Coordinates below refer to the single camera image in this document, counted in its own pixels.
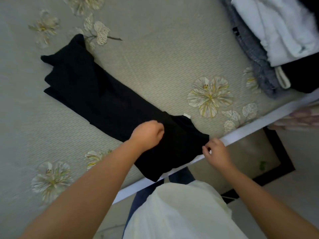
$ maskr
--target tile floor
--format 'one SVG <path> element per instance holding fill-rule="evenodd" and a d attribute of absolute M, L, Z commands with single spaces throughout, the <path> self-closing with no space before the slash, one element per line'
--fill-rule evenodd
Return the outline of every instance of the tile floor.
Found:
<path fill-rule="evenodd" d="M 280 164 L 263 130 L 258 130 L 227 148 L 234 164 L 251 178 L 257 177 Z M 261 162 L 264 164 L 264 169 L 260 167 Z M 189 166 L 189 170 L 197 180 L 212 185 L 219 193 L 225 193 L 232 189 L 205 159 Z M 122 238 L 124 224 L 134 196 L 127 197 L 111 206 L 94 239 Z"/>

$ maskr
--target hand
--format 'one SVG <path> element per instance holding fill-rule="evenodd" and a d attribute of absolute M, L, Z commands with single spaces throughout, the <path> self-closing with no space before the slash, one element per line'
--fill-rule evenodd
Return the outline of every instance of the hand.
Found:
<path fill-rule="evenodd" d="M 221 140 L 212 138 L 202 147 L 202 149 L 208 162 L 219 171 L 233 167 L 227 148 Z"/>
<path fill-rule="evenodd" d="M 142 152 L 145 152 L 158 145 L 163 135 L 163 124 L 152 120 L 138 125 L 134 129 L 130 140 L 135 142 L 137 146 L 141 148 Z"/>

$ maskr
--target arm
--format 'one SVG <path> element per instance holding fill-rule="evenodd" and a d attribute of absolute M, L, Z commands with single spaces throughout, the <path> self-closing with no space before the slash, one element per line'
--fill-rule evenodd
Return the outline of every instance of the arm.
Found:
<path fill-rule="evenodd" d="M 222 141 L 210 140 L 203 147 L 203 154 L 233 186 L 268 238 L 319 238 L 316 227 L 241 173 L 232 164 Z"/>
<path fill-rule="evenodd" d="M 133 163 L 163 134 L 164 127 L 157 121 L 139 125 L 129 140 L 63 192 L 21 238 L 92 238 Z"/>

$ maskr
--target person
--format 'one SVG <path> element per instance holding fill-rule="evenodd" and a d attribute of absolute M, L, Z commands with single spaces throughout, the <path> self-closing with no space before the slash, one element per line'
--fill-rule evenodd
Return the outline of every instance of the person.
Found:
<path fill-rule="evenodd" d="M 140 124 L 129 140 L 66 189 L 21 238 L 92 238 L 134 162 L 163 134 L 157 121 Z M 319 238 L 316 227 L 241 173 L 220 140 L 211 139 L 203 154 L 233 186 L 268 238 Z M 210 185 L 194 180 L 188 169 L 171 179 L 175 183 L 159 181 L 137 193 L 124 238 L 246 238 Z"/>

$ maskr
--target gray denim clothing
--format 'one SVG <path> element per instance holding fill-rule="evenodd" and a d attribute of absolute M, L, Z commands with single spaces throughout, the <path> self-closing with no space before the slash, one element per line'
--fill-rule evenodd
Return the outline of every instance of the gray denim clothing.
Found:
<path fill-rule="evenodd" d="M 242 50 L 251 60 L 254 76 L 260 88 L 271 98 L 277 98 L 285 93 L 276 77 L 276 72 L 267 60 L 267 53 L 260 44 L 260 40 L 252 33 L 241 19 L 231 0 L 221 0 L 225 6 L 234 35 Z"/>

